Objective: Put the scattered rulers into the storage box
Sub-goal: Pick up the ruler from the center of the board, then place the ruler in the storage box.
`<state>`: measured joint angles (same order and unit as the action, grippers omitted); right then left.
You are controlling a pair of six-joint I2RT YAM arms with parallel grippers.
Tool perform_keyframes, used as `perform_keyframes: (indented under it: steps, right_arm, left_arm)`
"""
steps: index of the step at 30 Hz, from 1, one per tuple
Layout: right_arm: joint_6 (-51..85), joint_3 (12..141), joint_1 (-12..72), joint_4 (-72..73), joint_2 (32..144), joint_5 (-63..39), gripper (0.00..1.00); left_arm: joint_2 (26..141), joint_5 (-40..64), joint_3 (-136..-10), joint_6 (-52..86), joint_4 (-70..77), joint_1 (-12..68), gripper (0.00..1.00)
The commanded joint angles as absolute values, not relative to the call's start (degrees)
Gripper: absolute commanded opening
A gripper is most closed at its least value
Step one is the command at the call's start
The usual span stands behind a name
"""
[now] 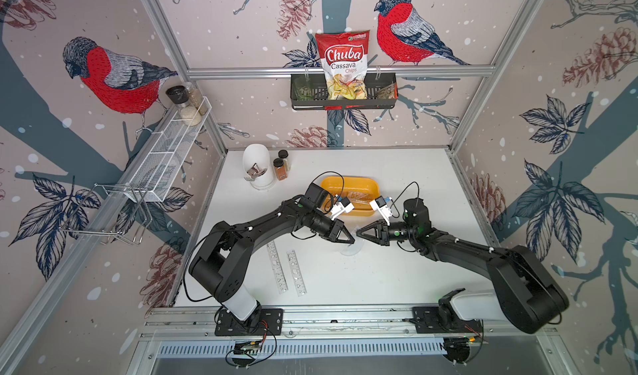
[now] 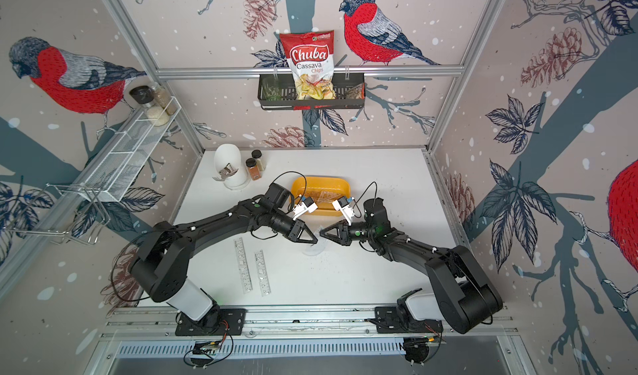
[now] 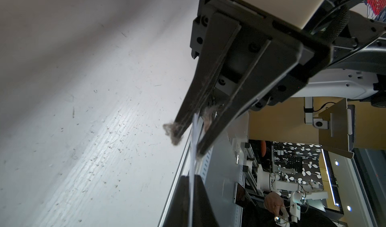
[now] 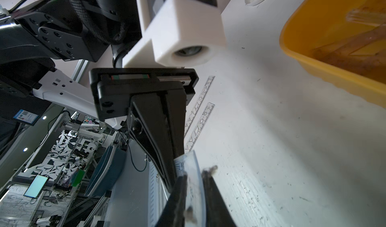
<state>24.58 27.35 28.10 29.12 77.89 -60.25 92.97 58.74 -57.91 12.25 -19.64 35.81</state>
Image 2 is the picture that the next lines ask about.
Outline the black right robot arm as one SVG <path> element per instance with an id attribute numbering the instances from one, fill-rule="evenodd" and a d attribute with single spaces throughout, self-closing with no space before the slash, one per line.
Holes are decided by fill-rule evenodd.
<path id="1" fill-rule="evenodd" d="M 342 246 L 367 242 L 380 257 L 427 275 L 445 321 L 458 333 L 491 325 L 503 300 L 469 248 L 437 247 L 393 227 L 382 198 L 364 203 L 363 220 L 340 220 L 320 236 Z"/>

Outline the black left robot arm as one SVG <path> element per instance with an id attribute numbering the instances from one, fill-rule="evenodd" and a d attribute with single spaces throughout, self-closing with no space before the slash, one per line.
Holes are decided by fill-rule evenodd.
<path id="1" fill-rule="evenodd" d="M 209 318 L 215 302 L 188 279 L 191 259 L 219 242 L 267 226 L 293 243 L 314 245 L 318 238 L 303 220 L 282 211 L 264 195 L 241 200 L 231 209 L 180 225 L 157 224 L 145 234 L 129 273 L 156 303 L 169 303 L 194 322 Z"/>

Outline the long clear stencil ruler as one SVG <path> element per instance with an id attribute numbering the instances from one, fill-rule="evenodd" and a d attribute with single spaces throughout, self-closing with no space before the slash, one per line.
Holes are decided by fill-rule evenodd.
<path id="1" fill-rule="evenodd" d="M 234 249 L 238 262 L 239 276 L 243 292 L 245 294 L 254 290 L 252 278 L 249 273 L 249 264 L 247 260 L 244 241 L 241 237 L 234 240 Z"/>

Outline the yellow plastic storage box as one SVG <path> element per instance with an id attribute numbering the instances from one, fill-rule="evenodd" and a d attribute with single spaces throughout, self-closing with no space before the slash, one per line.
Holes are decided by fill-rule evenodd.
<path id="1" fill-rule="evenodd" d="M 348 181 L 337 177 L 299 177 L 290 189 L 295 197 L 303 195 L 312 198 L 317 204 L 317 210 L 312 215 L 317 216 L 341 216 L 339 210 L 335 210 L 332 202 L 342 197 L 351 197 L 351 187 Z"/>

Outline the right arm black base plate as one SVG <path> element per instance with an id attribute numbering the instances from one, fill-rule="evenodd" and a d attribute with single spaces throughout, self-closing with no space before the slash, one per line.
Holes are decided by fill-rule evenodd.
<path id="1" fill-rule="evenodd" d="M 397 306 L 377 306 L 373 318 L 367 320 L 376 326 L 378 333 L 431 333 L 441 334 L 444 327 L 440 320 L 417 320 L 407 309 Z"/>

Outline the clear blue protractor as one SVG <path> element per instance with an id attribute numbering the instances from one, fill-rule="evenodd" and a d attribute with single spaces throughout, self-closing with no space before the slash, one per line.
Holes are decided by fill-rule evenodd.
<path id="1" fill-rule="evenodd" d="M 302 253 L 306 256 L 314 257 L 323 253 L 328 247 L 328 242 L 326 240 L 319 240 L 319 242 L 309 245 L 309 247 L 305 248 Z"/>

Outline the short clear stencil ruler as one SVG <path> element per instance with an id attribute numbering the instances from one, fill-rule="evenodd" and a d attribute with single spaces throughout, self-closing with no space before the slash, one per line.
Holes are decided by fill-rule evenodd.
<path id="1" fill-rule="evenodd" d="M 267 267 L 265 262 L 264 252 L 259 250 L 255 253 L 255 262 L 258 272 L 259 288 L 262 296 L 267 296 L 272 293 L 269 279 L 267 276 Z"/>

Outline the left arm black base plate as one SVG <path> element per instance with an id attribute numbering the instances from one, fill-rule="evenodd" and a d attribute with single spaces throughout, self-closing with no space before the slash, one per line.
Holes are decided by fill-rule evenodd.
<path id="1" fill-rule="evenodd" d="M 179 313 L 174 334 L 178 337 L 241 335 L 247 314 L 246 309 L 221 309 L 214 306 L 201 320 L 195 321 L 185 313 Z"/>

